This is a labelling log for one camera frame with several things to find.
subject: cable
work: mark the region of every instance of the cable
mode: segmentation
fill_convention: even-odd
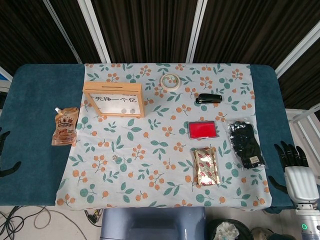
[[[101,226],[95,224],[100,218],[100,210],[101,209],[96,210],[93,215],[90,215],[87,210],[84,210],[85,216],[88,219],[88,221],[97,228],[101,228]]]
[[[5,232],[7,233],[7,236],[3,239],[7,239],[10,238],[10,240],[14,240],[15,239],[15,234],[17,232],[19,232],[25,225],[25,220],[35,216],[39,213],[41,213],[41,211],[46,208],[46,206],[44,206],[40,211],[38,211],[37,213],[31,214],[29,216],[26,216],[25,218],[23,218],[22,216],[14,216],[14,214],[16,213],[16,211],[18,211],[20,208],[22,208],[22,206],[15,206],[13,207],[13,209],[11,210],[11,212],[9,213],[8,217],[6,215],[4,215],[2,212],[0,212],[0,214],[5,218],[5,222],[3,224],[0,225],[1,231],[0,231],[0,236]],[[19,219],[21,220],[21,222],[15,227],[13,224],[13,219]]]
[[[62,212],[55,211],[55,210],[48,210],[48,209],[46,208],[46,206],[44,206],[44,207],[42,207],[42,206],[35,206],[35,207],[41,208],[41,210],[38,211],[38,212],[36,212],[36,213],[34,213],[34,214],[28,215],[28,216],[26,216],[26,217],[24,217],[24,218],[21,217],[21,216],[18,216],[18,215],[17,215],[17,216],[14,216],[14,214],[15,214],[19,209],[21,209],[22,207],[23,207],[23,206],[15,206],[15,207],[13,207],[13,209],[12,209],[11,212],[8,214],[8,216],[6,216],[3,212],[0,212],[0,214],[5,218],[5,222],[0,225],[0,229],[1,229],[1,230],[0,230],[0,236],[1,236],[2,234],[4,234],[5,231],[6,231],[6,233],[7,233],[7,236],[6,236],[3,240],[5,240],[5,239],[7,239],[7,238],[9,238],[10,240],[14,240],[14,239],[15,239],[15,234],[16,234],[17,232],[21,231],[21,229],[24,227],[25,220],[28,219],[28,218],[30,218],[30,217],[32,217],[32,216],[36,216],[36,217],[34,218],[34,221],[33,221],[33,225],[34,225],[34,227],[35,227],[36,229],[41,230],[41,229],[46,228],[46,227],[50,224],[50,222],[51,222],[51,213],[50,213],[50,212],[54,212],[54,213],[57,213],[57,214],[60,214],[60,215],[64,216],[67,220],[69,220],[71,223],[73,223],[73,224],[78,228],[78,230],[81,232],[83,238],[84,238],[85,240],[88,240],[88,239],[86,238],[85,234],[83,233],[83,231],[80,229],[80,227],[79,227],[73,220],[71,220],[71,219],[68,218],[66,215],[64,215]],[[39,226],[36,225],[36,220],[37,220],[37,218],[38,218],[38,216],[39,216],[40,214],[44,213],[44,211],[46,211],[47,214],[49,215],[49,220],[48,220],[48,222],[47,222],[47,224],[46,224],[45,226],[39,227]],[[21,220],[21,222],[17,225],[17,227],[15,227],[15,225],[14,225],[14,223],[13,223],[13,220],[14,220],[14,219],[19,219],[19,220]]]

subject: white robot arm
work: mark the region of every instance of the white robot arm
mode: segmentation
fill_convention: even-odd
[[[269,176],[271,183],[279,190],[287,193],[295,206],[296,221],[301,229],[303,240],[320,240],[320,211],[314,209],[319,199],[316,179],[304,151],[297,146],[287,145],[284,149],[275,144],[284,171],[286,187],[279,185]]]

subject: black gloves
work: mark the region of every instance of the black gloves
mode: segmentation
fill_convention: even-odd
[[[260,146],[255,139],[254,128],[250,123],[236,121],[229,125],[229,130],[233,149],[246,169],[265,164]]]

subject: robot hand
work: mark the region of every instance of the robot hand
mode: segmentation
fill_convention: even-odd
[[[316,179],[309,167],[304,151],[281,141],[282,148],[275,144],[282,168],[286,187],[269,176],[272,185],[289,195],[295,206],[295,223],[301,229],[303,240],[320,240],[320,212],[314,209],[313,203],[319,199]]]
[[[0,158],[1,158],[2,150],[5,145],[6,137],[9,134],[10,134],[10,131],[6,131],[5,133],[2,133],[0,135]],[[13,167],[6,169],[6,170],[1,170],[1,165],[0,165],[0,178],[5,177],[10,174],[13,174],[15,171],[17,171],[19,169],[20,165],[21,165],[21,161],[18,161],[15,163],[15,165]]]
[[[269,176],[271,184],[278,190],[289,194],[296,204],[314,203],[319,199],[316,179],[304,151],[281,141],[282,148],[275,144],[281,165],[284,171],[286,187],[277,183],[274,177]]]

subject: masking tape roll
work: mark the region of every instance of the masking tape roll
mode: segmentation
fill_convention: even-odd
[[[181,80],[178,75],[174,73],[167,73],[160,78],[160,85],[164,90],[173,92],[178,90],[181,86]]]

